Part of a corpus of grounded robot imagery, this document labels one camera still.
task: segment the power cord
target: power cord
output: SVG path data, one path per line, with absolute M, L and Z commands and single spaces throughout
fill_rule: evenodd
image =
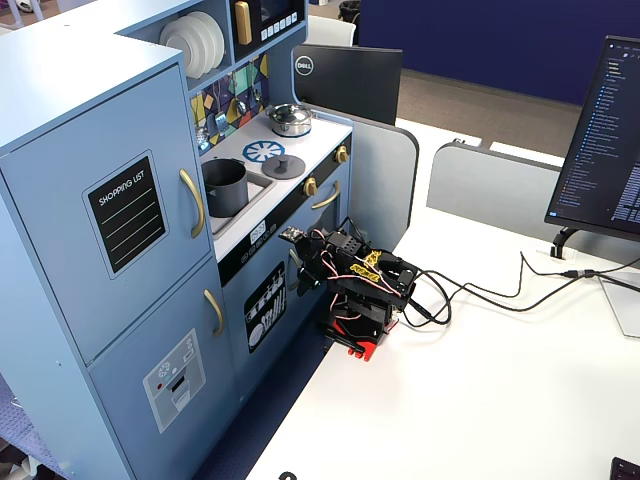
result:
M 576 283 L 578 280 L 581 280 L 583 278 L 593 278 L 593 277 L 600 277 L 600 278 L 604 278 L 608 281 L 611 281 L 612 283 L 615 283 L 617 285 L 623 286 L 625 288 L 629 288 L 631 290 L 640 292 L 640 288 L 628 284 L 626 282 L 622 282 L 620 280 L 617 280 L 615 278 L 612 278 L 610 276 L 608 276 L 608 273 L 613 273 L 613 272 L 617 272 L 620 271 L 624 268 L 627 267 L 631 267 L 633 265 L 635 265 L 636 263 L 640 262 L 640 258 L 633 260 L 632 262 L 629 262 L 625 265 L 621 265 L 620 267 L 616 267 L 616 268 L 612 268 L 609 270 L 602 270 L 602 271 L 595 271 L 595 270 L 567 270 L 565 272 L 555 272 L 555 273 L 540 273 L 537 272 L 532 266 L 531 264 L 527 261 L 526 257 L 524 256 L 524 254 L 522 252 L 520 252 L 520 276 L 519 276 L 519 281 L 518 281 L 518 290 L 515 294 L 504 294 L 504 293 L 499 293 L 499 292 L 494 292 L 492 290 L 489 290 L 487 288 L 483 288 L 480 287 L 478 285 L 475 285 L 471 282 L 467 282 L 465 284 L 460 284 L 458 282 L 456 282 L 455 280 L 452 280 L 451 278 L 447 277 L 446 275 L 437 272 L 435 270 L 420 270 L 420 274 L 418 275 L 418 278 L 422 275 L 427 276 L 438 288 L 438 290 L 440 290 L 440 293 L 442 294 L 444 300 L 445 300 L 445 305 L 442 306 L 442 308 L 435 314 L 432 315 L 427 309 L 425 309 L 424 307 L 422 307 L 421 305 L 419 305 L 416 301 L 414 300 L 410 300 L 409 304 L 414 307 L 425 319 L 426 322 L 423 322 L 419 325 L 415 325 L 413 323 L 411 323 L 411 321 L 409 321 L 409 318 L 407 317 L 407 314 L 405 312 L 404 316 L 405 319 L 407 320 L 407 322 L 409 323 L 410 326 L 414 327 L 414 328 L 420 328 L 423 327 L 431 322 L 439 324 L 439 325 L 446 325 L 447 323 L 449 323 L 451 321 L 451 301 L 453 300 L 453 298 L 460 293 L 461 291 L 466 291 L 467 293 L 474 295 L 475 297 L 491 304 L 494 305 L 498 308 L 501 308 L 503 310 L 507 310 L 510 312 L 516 312 L 516 313 L 523 313 L 523 312 L 528 312 L 530 310 L 533 310 L 534 308 L 538 307 L 539 305 L 541 305 L 542 303 L 546 302 L 549 298 L 553 297 L 554 295 L 556 295 L 557 293 L 559 293 L 560 291 L 564 290 L 565 288 L 569 287 L 570 285 Z M 529 268 L 529 270 L 531 270 L 531 272 L 533 272 L 536 276 L 562 276 L 565 278 L 569 278 L 570 280 L 568 282 L 566 282 L 565 284 L 561 285 L 560 287 L 556 288 L 555 290 L 551 291 L 550 293 L 548 293 L 547 295 L 545 295 L 544 297 L 542 297 L 540 300 L 538 300 L 537 302 L 533 303 L 532 305 L 529 305 L 528 307 L 523 307 L 523 308 L 516 308 L 516 307 L 512 307 L 510 305 L 504 305 L 500 302 L 497 302 L 493 299 L 487 298 L 484 295 L 481 295 L 480 293 L 471 290 L 471 288 L 477 289 L 477 290 L 481 290 L 485 293 L 491 294 L 491 295 L 496 295 L 502 298 L 509 298 L 509 299 L 513 299 L 513 298 L 517 298 L 520 293 L 522 292 L 522 283 L 523 283 L 523 274 L 524 274 L 524 267 L 525 265 L 527 266 L 527 268 Z M 456 287 L 458 287 L 458 289 L 453 292 L 451 295 L 448 295 L 446 293 L 446 291 L 442 288 L 442 286 L 433 278 L 433 275 L 437 275 L 438 277 L 446 280 L 447 282 L 451 283 L 452 285 L 455 285 Z M 437 317 L 445 310 L 447 309 L 447 319 L 440 321 L 437 319 Z

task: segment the computer monitor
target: computer monitor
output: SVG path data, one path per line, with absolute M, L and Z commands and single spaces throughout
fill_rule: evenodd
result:
M 640 40 L 607 37 L 545 221 L 640 241 Z
M 293 59 L 300 101 L 395 125 L 402 50 L 300 45 Z

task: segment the freezer door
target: freezer door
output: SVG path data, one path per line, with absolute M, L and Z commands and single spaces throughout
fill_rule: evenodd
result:
M 239 407 L 210 260 L 90 375 L 138 480 L 190 479 Z

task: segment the shopping list chalkboard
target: shopping list chalkboard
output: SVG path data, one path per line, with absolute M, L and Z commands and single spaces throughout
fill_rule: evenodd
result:
M 107 180 L 88 198 L 114 273 L 165 233 L 149 157 Z

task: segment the white plate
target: white plate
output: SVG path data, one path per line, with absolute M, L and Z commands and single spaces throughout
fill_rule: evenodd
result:
M 160 33 L 160 43 L 184 52 L 187 77 L 200 78 L 204 74 L 204 40 L 187 17 L 181 17 L 164 27 Z
M 199 23 L 197 28 L 200 32 L 200 36 L 204 39 L 204 44 L 207 48 L 207 62 L 204 71 L 205 73 L 208 73 L 213 68 L 213 60 L 216 55 L 215 38 L 213 38 L 213 33 L 211 33 L 211 30 L 207 26 L 207 19 L 210 19 L 211 17 L 204 12 L 191 12 L 187 17 L 193 18 Z
M 207 26 L 199 18 L 191 16 L 190 14 L 182 18 L 183 22 L 191 24 L 204 44 L 204 73 L 209 73 L 209 70 L 213 67 L 213 57 L 216 51 L 216 45 L 213 43 L 213 35 L 211 35 Z
M 216 22 L 211 15 L 204 12 L 192 12 L 189 15 L 196 17 L 204 23 L 209 32 L 211 32 L 211 35 L 213 35 L 213 43 L 216 48 L 212 68 L 218 68 L 220 62 L 222 62 L 222 57 L 224 57 L 224 35 L 222 34 L 220 25 L 218 25 L 218 22 Z

